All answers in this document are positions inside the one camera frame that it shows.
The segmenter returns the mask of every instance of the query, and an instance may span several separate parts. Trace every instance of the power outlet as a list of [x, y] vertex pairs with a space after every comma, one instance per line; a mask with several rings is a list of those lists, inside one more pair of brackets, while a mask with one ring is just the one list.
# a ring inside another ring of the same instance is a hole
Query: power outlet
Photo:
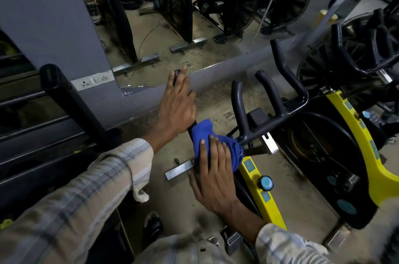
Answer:
[[91, 76], [72, 80], [71, 83], [77, 91], [82, 91], [114, 80], [115, 77], [112, 73], [112, 70], [109, 70], [107, 72], [97, 73]]

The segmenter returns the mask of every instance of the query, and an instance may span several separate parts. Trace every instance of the foot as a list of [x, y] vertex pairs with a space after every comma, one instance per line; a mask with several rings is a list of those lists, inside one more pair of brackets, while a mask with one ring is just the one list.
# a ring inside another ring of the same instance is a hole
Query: foot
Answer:
[[160, 217], [155, 211], [151, 211], [144, 221], [143, 250], [162, 237], [163, 233], [164, 226], [162, 225]]

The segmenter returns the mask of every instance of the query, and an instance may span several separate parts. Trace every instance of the cable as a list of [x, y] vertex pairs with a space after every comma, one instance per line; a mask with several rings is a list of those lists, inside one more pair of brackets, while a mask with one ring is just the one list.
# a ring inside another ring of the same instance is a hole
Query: cable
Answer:
[[151, 34], [151, 32], [152, 32], [154, 29], [156, 29], [158, 26], [160, 26], [160, 25], [161, 25], [162, 23], [164, 23], [164, 22], [165, 22], [165, 20], [162, 21], [162, 22], [160, 22], [160, 23], [158, 23], [158, 24], [157, 24], [155, 27], [153, 27], [153, 28], [148, 32], [148, 34], [144, 37], [143, 41], [142, 41], [141, 44], [140, 44], [140, 47], [138, 48], [138, 55], [137, 55], [137, 57], [138, 57], [139, 59], [140, 59], [140, 49], [141, 49], [141, 47], [142, 47], [144, 41], [147, 39], [148, 35]]

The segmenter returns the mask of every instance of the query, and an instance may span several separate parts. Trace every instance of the blue cloth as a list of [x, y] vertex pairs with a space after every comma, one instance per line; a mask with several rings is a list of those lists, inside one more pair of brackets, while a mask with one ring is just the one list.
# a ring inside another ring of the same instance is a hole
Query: blue cloth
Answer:
[[236, 171], [238, 169], [244, 158], [243, 148], [233, 138], [229, 138], [227, 136], [215, 135], [215, 133], [213, 132], [213, 124], [209, 119], [205, 119], [200, 123], [198, 123], [197, 125], [195, 125], [192, 128], [191, 133], [193, 137], [194, 153], [196, 155], [196, 158], [198, 158], [199, 155], [199, 149], [200, 149], [199, 142], [201, 141], [201, 139], [205, 140], [207, 154], [209, 155], [209, 135], [213, 135], [217, 137], [221, 142], [225, 142], [227, 144], [227, 146], [230, 149], [230, 153], [232, 154], [233, 171]]

